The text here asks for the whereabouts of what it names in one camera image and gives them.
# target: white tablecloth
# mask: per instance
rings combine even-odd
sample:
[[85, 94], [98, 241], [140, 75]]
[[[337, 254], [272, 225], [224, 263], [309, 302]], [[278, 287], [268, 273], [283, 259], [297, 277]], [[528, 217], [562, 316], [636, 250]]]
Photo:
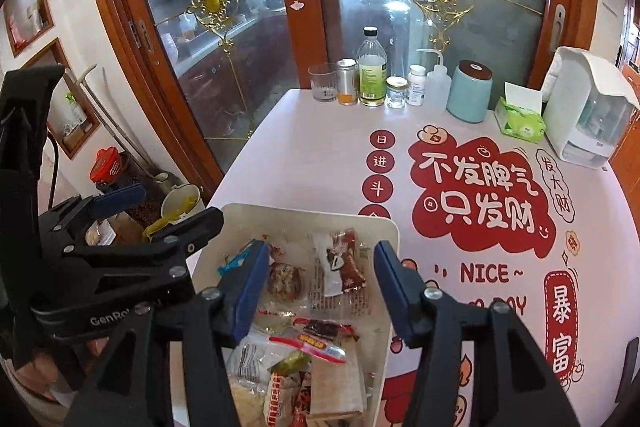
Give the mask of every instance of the white tablecloth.
[[[503, 136], [490, 112], [466, 124], [423, 107], [343, 107], [290, 90], [209, 204], [232, 202], [388, 212], [399, 256], [423, 279], [461, 301], [501, 298], [516, 310], [583, 426], [614, 408], [626, 345], [640, 334], [640, 245], [610, 168], [561, 162], [546, 140]], [[463, 351], [469, 384], [456, 425], [470, 416], [473, 355]], [[418, 357], [399, 339], [390, 346], [379, 425], [401, 421]]]

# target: jar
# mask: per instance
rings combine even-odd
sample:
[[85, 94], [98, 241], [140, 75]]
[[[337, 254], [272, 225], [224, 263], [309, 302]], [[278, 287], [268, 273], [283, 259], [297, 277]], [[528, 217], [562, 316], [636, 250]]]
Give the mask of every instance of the jar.
[[459, 120], [480, 123], [489, 107], [492, 85], [493, 73], [484, 64], [460, 60], [453, 73], [447, 110]]
[[354, 105], [358, 101], [358, 65], [352, 58], [342, 58], [335, 66], [338, 77], [338, 103]]
[[386, 98], [387, 107], [392, 109], [402, 109], [406, 101], [406, 88], [408, 82], [402, 76], [390, 76], [386, 80]]

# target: tissue box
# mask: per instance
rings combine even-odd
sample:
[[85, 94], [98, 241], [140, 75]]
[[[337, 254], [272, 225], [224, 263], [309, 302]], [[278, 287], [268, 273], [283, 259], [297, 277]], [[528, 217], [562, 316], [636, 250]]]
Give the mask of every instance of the tissue box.
[[545, 136], [545, 121], [539, 112], [511, 105], [500, 97], [494, 110], [502, 134], [539, 143]]

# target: door handle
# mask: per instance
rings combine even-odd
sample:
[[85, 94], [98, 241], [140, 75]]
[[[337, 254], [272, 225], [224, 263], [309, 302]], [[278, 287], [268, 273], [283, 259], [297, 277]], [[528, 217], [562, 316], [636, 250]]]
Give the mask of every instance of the door handle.
[[554, 14], [554, 22], [551, 28], [551, 38], [549, 39], [549, 54], [553, 55], [560, 45], [562, 38], [562, 30], [564, 30], [564, 19], [566, 17], [566, 9], [561, 4], [556, 6]]
[[151, 54], [155, 53], [154, 46], [151, 43], [151, 39], [149, 38], [149, 33], [146, 31], [146, 26], [142, 19], [138, 21], [138, 26], [140, 26], [140, 33], [142, 34], [143, 41], [145, 41], [146, 50]]

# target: black cable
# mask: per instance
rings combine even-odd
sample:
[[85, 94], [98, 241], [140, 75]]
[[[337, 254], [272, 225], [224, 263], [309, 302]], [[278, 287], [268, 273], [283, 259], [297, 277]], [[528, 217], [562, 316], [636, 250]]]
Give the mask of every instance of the black cable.
[[58, 150], [58, 142], [53, 138], [53, 135], [50, 131], [47, 131], [47, 138], [51, 140], [51, 144], [53, 145], [53, 175], [51, 177], [51, 191], [49, 192], [49, 206], [50, 210], [53, 207], [53, 195], [56, 191], [56, 180], [58, 179], [58, 162], [60, 160], [60, 151]]

